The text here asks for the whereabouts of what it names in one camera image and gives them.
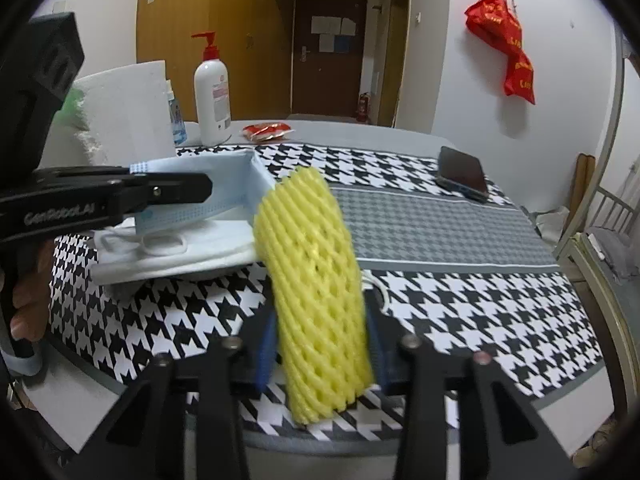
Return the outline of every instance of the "fire extinguisher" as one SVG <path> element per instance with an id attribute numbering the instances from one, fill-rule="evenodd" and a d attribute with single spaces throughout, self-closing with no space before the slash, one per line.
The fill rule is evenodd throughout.
<path id="1" fill-rule="evenodd" d="M 359 123 L 366 123 L 369 120 L 369 99 L 371 95 L 369 93 L 360 94 L 358 98 L 358 115 L 356 120 Z"/>

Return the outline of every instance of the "yellow foam net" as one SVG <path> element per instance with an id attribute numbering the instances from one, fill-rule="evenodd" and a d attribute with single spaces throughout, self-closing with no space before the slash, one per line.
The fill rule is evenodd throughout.
<path id="1" fill-rule="evenodd" d="M 330 418 L 372 383 L 372 371 L 360 268 L 318 170 L 298 169 L 268 193 L 254 235 L 273 282 L 289 409 L 300 424 Z"/>

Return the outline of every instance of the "black and white pattern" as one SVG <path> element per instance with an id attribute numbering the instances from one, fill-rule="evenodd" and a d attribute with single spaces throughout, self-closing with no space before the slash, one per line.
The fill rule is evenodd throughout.
<path id="1" fill-rule="evenodd" d="M 216 148 L 182 148 L 178 150 L 178 155 L 244 150 L 247 147 L 224 145 Z M 313 166 L 329 184 L 400 189 L 462 198 L 460 193 L 447 191 L 436 184 L 438 161 L 434 158 L 294 143 L 268 144 L 254 149 L 276 178 L 287 176 L 297 166 Z M 487 186 L 489 203 L 513 206 L 502 190 L 488 179 Z"/>
<path id="2" fill-rule="evenodd" d="M 346 184 L 354 178 L 360 186 L 401 189 L 409 182 L 420 192 L 431 192 L 428 170 L 423 173 L 431 176 L 416 182 L 394 173 L 398 167 L 391 159 L 407 168 L 433 164 L 415 157 L 301 144 L 258 151 L 276 176 L 289 173 L 297 164 L 324 160 L 324 174 L 334 183 Z M 366 156 L 370 160 L 365 165 L 374 166 L 375 158 L 381 172 L 390 172 L 382 181 L 366 183 L 356 174 Z M 433 192 L 446 193 L 437 186 Z M 499 191 L 492 196 L 509 204 Z M 131 300 L 115 301 L 91 280 L 89 268 L 97 259 L 86 240 L 75 235 L 57 240 L 51 331 L 84 361 L 123 384 L 135 379 L 153 354 L 170 352 L 183 358 L 205 351 L 212 338 L 237 333 L 264 303 L 266 270 L 260 264 L 204 282 L 150 280 Z M 570 383 L 602 359 L 575 291 L 560 272 L 374 270 L 373 274 L 388 288 L 390 313 L 408 330 L 428 337 L 443 352 L 484 349 L 532 399 Z M 402 428 L 403 399 L 384 397 L 375 386 L 333 420 L 305 429 L 293 424 L 286 404 L 284 377 L 277 369 L 263 395 L 243 400 L 245 430 L 273 438 L 370 442 L 396 439 Z M 457 426 L 452 397 L 447 397 L 447 420 L 451 427 Z"/>

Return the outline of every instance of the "human hand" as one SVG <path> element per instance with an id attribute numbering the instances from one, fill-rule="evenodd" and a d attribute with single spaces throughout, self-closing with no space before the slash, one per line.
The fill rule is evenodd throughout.
<path id="1" fill-rule="evenodd" d="M 51 303 L 51 271 L 54 241 L 44 242 L 38 251 L 36 271 L 23 277 L 14 288 L 14 307 L 18 311 L 11 319 L 11 336 L 15 339 L 39 341 L 49 321 Z M 4 275 L 0 270 L 0 290 Z"/>

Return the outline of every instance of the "white face mask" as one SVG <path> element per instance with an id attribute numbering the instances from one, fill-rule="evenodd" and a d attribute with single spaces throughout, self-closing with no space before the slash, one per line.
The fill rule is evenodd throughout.
<path id="1" fill-rule="evenodd" d="M 275 180 L 254 150 L 206 153 L 132 164 L 131 173 L 206 173 L 212 184 L 211 196 L 201 204 L 157 205 L 135 215 L 136 233 L 175 228 L 197 220 L 243 209 L 241 218 L 253 222 L 262 197 Z"/>
<path id="2" fill-rule="evenodd" d="M 128 219 L 117 228 L 94 233 L 97 285 L 137 282 L 232 269 L 257 260 L 254 231 L 245 220 L 192 222 L 177 229 L 139 235 Z"/>

